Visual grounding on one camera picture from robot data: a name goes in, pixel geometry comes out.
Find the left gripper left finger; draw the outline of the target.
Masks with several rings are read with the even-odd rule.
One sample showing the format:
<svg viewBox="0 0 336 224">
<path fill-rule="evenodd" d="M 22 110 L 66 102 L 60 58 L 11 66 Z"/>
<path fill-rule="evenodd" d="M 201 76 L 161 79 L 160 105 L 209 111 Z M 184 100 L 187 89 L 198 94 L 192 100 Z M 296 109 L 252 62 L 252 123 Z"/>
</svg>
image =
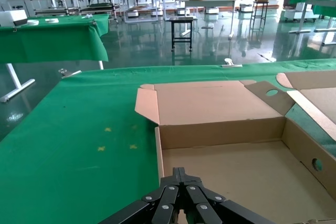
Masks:
<svg viewBox="0 0 336 224">
<path fill-rule="evenodd" d="M 101 223 L 175 223 L 178 212 L 182 169 L 173 168 L 171 176 L 161 178 L 158 189 L 127 205 Z"/>
</svg>

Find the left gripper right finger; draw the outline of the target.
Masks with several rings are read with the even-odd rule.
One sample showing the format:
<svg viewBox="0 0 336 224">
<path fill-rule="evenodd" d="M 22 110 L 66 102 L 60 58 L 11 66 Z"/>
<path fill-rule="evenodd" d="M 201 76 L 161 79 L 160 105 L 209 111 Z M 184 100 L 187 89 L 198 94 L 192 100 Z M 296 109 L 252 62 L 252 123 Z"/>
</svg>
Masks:
<svg viewBox="0 0 336 224">
<path fill-rule="evenodd" d="M 192 223 L 272 223 L 267 218 L 204 187 L 199 177 L 180 168 L 182 206 Z"/>
</svg>

